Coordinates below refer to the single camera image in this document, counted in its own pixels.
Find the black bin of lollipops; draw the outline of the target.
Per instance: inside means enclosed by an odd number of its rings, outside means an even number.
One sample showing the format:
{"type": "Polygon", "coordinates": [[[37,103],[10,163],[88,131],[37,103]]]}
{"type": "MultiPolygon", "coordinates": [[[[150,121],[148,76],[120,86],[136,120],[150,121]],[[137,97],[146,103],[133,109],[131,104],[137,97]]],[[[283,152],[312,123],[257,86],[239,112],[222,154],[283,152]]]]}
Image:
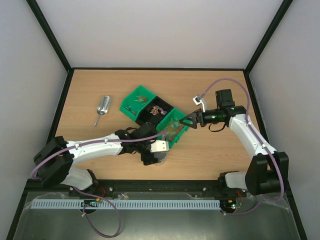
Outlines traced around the black bin of lollipops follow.
{"type": "Polygon", "coordinates": [[[137,114],[135,122],[139,126],[144,123],[151,123],[156,127],[173,108],[171,104],[156,96],[137,114]]]}

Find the green bin of mixed candies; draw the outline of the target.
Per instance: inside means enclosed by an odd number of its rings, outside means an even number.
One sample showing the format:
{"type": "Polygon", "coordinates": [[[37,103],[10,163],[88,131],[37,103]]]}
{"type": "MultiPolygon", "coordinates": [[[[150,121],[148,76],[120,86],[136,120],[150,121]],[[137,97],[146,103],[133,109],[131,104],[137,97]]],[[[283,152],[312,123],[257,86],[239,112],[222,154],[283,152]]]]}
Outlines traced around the green bin of mixed candies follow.
{"type": "Polygon", "coordinates": [[[156,94],[148,90],[143,85],[139,85],[128,96],[126,96],[119,110],[129,117],[132,121],[136,121],[139,113],[156,97],[156,94]]]}

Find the clear plastic jar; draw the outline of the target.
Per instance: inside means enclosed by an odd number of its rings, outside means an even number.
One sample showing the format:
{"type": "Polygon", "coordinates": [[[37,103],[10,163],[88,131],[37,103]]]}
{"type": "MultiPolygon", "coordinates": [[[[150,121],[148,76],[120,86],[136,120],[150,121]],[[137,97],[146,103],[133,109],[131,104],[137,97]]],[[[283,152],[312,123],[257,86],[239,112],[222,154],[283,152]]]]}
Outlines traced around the clear plastic jar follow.
{"type": "Polygon", "coordinates": [[[161,165],[163,165],[165,162],[166,162],[165,160],[162,160],[162,161],[160,161],[160,162],[155,163],[154,165],[155,165],[155,166],[161,166],[161,165]]]}

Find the white jar lid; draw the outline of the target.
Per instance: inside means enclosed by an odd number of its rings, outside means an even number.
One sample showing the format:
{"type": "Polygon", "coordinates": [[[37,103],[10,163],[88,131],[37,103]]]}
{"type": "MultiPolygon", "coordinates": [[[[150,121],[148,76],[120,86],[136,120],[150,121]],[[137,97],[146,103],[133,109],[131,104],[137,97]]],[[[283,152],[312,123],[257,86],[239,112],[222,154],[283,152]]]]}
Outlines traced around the white jar lid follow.
{"type": "Polygon", "coordinates": [[[157,159],[158,159],[158,162],[163,161],[163,160],[166,160],[167,154],[168,154],[167,151],[157,152],[157,153],[156,153],[156,157],[157,157],[157,159]]]}

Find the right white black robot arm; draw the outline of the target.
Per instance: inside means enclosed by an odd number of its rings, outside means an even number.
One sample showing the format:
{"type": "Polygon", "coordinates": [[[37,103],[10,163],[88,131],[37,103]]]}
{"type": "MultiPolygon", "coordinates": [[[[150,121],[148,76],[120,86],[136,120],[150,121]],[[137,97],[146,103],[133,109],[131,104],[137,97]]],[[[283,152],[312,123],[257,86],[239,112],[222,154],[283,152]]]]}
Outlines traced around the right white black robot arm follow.
{"type": "Polygon", "coordinates": [[[216,91],[215,97],[216,109],[207,109],[206,102],[200,96],[194,97],[195,104],[202,105],[202,108],[179,122],[193,129],[223,123],[236,134],[251,157],[246,172],[222,173],[223,180],[218,183],[218,191],[224,196],[229,196],[235,189],[248,191],[254,196],[283,193],[288,178],[288,155],[277,151],[263,138],[250,120],[247,109],[235,104],[230,89],[216,91]]]}

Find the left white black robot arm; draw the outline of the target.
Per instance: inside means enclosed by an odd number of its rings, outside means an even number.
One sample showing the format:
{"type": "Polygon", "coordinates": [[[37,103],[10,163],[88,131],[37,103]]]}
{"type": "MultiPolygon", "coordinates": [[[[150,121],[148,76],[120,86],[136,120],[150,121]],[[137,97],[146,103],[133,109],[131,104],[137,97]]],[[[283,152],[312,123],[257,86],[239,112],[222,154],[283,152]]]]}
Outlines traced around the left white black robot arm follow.
{"type": "Polygon", "coordinates": [[[156,127],[147,122],[89,140],[67,141],[63,136],[56,136],[34,156],[35,168],[30,177],[46,188],[63,184],[87,190],[95,182],[94,173],[78,168],[78,164],[105,156],[135,153],[140,154],[145,166],[158,164],[170,149],[164,135],[164,131],[157,132],[156,127]]]}

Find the green bin of gummy candies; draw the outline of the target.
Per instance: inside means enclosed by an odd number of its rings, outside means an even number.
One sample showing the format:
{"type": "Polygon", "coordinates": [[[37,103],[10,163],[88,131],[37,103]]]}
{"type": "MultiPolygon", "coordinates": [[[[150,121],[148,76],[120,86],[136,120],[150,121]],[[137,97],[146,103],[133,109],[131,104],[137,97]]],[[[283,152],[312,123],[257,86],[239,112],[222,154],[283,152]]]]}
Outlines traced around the green bin of gummy candies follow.
{"type": "Polygon", "coordinates": [[[179,141],[182,134],[189,129],[188,126],[180,123],[180,120],[185,116],[180,110],[173,108],[156,126],[156,130],[159,133],[165,131],[162,137],[168,142],[170,149],[179,141]]]}

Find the metal scoop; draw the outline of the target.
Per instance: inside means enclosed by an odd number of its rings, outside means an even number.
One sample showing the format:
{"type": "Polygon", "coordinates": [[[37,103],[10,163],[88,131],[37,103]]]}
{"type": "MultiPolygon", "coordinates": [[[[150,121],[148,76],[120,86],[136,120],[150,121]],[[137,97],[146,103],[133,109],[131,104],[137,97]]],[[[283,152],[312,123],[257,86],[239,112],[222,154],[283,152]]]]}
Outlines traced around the metal scoop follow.
{"type": "Polygon", "coordinates": [[[98,117],[94,123],[94,126],[96,126],[99,122],[100,117],[105,116],[110,108],[110,104],[111,104],[111,97],[108,95],[105,95],[101,101],[99,102],[99,105],[97,107],[97,114],[98,117]]]}

